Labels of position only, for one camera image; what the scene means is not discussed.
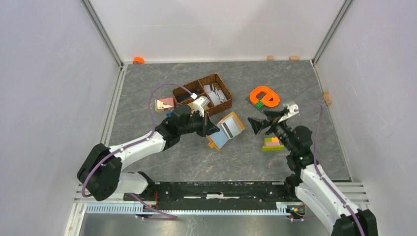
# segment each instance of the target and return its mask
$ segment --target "small wooden block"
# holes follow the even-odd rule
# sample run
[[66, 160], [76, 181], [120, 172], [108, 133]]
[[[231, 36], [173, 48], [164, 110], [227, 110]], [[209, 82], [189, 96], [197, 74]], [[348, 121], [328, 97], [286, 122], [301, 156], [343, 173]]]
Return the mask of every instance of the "small wooden block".
[[290, 56], [290, 60], [299, 60], [299, 56]]
[[328, 91], [324, 91], [323, 92], [323, 99], [325, 100], [326, 105], [330, 105], [331, 104], [331, 101], [330, 101], [330, 99], [328, 97]]

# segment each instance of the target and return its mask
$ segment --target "green lego brick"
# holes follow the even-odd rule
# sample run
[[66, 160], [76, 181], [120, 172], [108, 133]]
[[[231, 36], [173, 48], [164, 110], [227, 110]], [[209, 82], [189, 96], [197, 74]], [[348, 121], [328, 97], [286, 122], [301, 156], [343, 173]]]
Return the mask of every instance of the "green lego brick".
[[264, 106], [264, 104], [263, 104], [261, 101], [258, 101], [258, 102], [255, 104], [255, 107], [256, 107], [256, 108], [258, 108], [258, 109], [261, 109], [263, 106]]
[[278, 151], [284, 149], [284, 145], [279, 146], [262, 146], [262, 151]]

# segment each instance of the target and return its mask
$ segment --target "gray floor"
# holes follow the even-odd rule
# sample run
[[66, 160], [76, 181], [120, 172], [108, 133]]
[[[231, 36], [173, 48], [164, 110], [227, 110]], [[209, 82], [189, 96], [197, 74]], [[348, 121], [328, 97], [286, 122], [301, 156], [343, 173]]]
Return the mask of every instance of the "gray floor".
[[[206, 75], [218, 73], [233, 96], [233, 107], [211, 119], [236, 112], [246, 126], [239, 136], [216, 151], [207, 138], [184, 135], [171, 149], [133, 163], [125, 171], [144, 171], [156, 181], [284, 180], [291, 174], [286, 164], [288, 151], [261, 151], [264, 136], [255, 136], [247, 117], [263, 118], [245, 98], [260, 85], [278, 93], [281, 103], [295, 101], [300, 107], [321, 102], [322, 92], [309, 61], [203, 62], [129, 65], [119, 100], [110, 145], [121, 144], [151, 130], [147, 110], [150, 92], [164, 82], [186, 84]], [[173, 86], [162, 87], [153, 98], [168, 97]], [[153, 111], [161, 122], [165, 112]], [[305, 125], [316, 130], [319, 109], [301, 112], [291, 118], [292, 127]], [[319, 161], [332, 179], [348, 179], [334, 127], [327, 110], [319, 134]]]

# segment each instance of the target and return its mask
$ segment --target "white panel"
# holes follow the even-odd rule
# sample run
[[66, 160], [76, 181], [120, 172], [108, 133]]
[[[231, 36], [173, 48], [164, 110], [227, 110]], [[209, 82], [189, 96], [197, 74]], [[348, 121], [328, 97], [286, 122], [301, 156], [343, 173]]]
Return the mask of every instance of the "white panel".
[[92, 0], [122, 60], [311, 59], [343, 0]]
[[64, 232], [118, 68], [81, 3], [0, 7], [2, 236]]
[[415, 235], [417, 1], [355, 1], [318, 63], [381, 235]]

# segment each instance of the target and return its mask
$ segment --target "orange plastic piece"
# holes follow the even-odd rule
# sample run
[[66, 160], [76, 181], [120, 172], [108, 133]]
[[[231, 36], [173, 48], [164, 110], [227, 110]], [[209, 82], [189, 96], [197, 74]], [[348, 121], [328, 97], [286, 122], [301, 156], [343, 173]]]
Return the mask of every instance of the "orange plastic piece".
[[145, 60], [143, 60], [143, 58], [135, 57], [133, 59], [133, 64], [143, 64], [143, 63], [145, 63]]
[[272, 91], [272, 89], [266, 86], [259, 86], [250, 92], [249, 99], [253, 105], [255, 105], [259, 101], [259, 99], [256, 96], [258, 96], [261, 92], [265, 93], [265, 96], [261, 99], [261, 102], [265, 106], [278, 106], [280, 101], [278, 94], [276, 94], [276, 92]]

